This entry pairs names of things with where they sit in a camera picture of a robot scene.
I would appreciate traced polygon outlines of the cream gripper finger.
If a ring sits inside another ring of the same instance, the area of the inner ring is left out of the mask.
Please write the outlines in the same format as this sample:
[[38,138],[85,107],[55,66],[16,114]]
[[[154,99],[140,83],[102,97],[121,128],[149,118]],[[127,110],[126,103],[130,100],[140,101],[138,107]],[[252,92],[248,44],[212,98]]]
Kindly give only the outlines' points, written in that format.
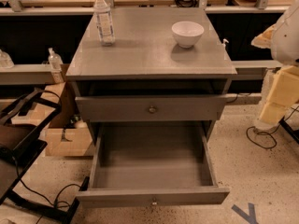
[[299,68],[282,67],[274,75],[267,101],[281,106],[292,106],[299,101]]
[[277,125],[288,110],[287,106],[266,102],[262,106],[259,121],[268,125]]

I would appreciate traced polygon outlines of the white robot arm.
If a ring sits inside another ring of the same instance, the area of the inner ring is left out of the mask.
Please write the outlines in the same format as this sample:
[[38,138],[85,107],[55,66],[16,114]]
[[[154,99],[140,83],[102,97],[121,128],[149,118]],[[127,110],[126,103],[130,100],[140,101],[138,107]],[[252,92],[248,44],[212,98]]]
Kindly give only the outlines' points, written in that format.
[[277,22],[255,36],[251,45],[270,49],[282,67],[273,75],[272,86],[262,95],[255,127],[268,130],[278,125],[289,108],[299,101],[299,0]]

